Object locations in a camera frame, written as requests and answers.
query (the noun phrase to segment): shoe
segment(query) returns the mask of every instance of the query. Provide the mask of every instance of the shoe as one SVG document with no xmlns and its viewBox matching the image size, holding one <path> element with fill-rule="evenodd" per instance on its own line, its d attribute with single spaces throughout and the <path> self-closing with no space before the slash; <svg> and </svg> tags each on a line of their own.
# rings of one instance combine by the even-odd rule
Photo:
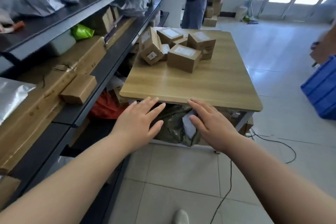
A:
<svg viewBox="0 0 336 224">
<path fill-rule="evenodd" d="M 172 224 L 189 224 L 189 217 L 185 210 L 177 210 L 174 214 Z"/>
</svg>

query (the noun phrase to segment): left hand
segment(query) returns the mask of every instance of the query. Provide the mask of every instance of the left hand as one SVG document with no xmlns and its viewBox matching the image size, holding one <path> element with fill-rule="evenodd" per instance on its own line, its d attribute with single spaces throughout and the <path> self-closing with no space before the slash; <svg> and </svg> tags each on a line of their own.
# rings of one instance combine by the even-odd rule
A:
<svg viewBox="0 0 336 224">
<path fill-rule="evenodd" d="M 158 98 L 147 97 L 140 103 L 133 102 L 118 117 L 110 136 L 116 140 L 122 140 L 130 153 L 148 144 L 163 125 L 163 120 L 159 120 L 149 129 L 151 122 L 166 106 L 162 103 L 150 111 L 158 100 Z"/>
</svg>

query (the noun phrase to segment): right hand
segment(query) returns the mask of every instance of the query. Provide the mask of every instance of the right hand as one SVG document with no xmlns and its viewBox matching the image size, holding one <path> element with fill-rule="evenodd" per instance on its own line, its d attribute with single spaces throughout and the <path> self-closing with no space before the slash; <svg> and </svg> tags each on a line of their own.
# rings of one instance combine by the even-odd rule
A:
<svg viewBox="0 0 336 224">
<path fill-rule="evenodd" d="M 191 123 L 199 130 L 204 140 L 215 150 L 225 152 L 228 141 L 239 135 L 231 122 L 215 107 L 200 100 L 188 100 L 190 106 L 198 113 L 190 116 Z"/>
</svg>

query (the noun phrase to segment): blue bin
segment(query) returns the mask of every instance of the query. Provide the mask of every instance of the blue bin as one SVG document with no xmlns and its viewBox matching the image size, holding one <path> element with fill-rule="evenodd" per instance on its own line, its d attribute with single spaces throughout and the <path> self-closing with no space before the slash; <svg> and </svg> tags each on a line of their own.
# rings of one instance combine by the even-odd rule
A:
<svg viewBox="0 0 336 224">
<path fill-rule="evenodd" d="M 336 56 L 330 56 L 301 90 L 321 118 L 336 120 Z"/>
</svg>

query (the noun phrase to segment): green plastic bag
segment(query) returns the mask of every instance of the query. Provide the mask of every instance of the green plastic bag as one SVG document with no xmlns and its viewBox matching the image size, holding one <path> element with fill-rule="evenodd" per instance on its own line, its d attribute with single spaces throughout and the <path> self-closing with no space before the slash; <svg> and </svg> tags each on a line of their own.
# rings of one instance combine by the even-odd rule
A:
<svg viewBox="0 0 336 224">
<path fill-rule="evenodd" d="M 192 109 L 192 107 L 186 105 L 166 104 L 165 109 L 163 109 L 151 124 L 152 126 L 157 121 L 163 120 L 162 128 L 154 139 L 167 143 L 180 143 L 189 147 L 198 144 L 201 140 L 200 132 L 196 130 L 195 135 L 190 139 L 183 128 L 182 118 Z"/>
<path fill-rule="evenodd" d="M 95 31 L 84 25 L 77 24 L 71 28 L 71 34 L 76 40 L 90 38 Z"/>
</svg>

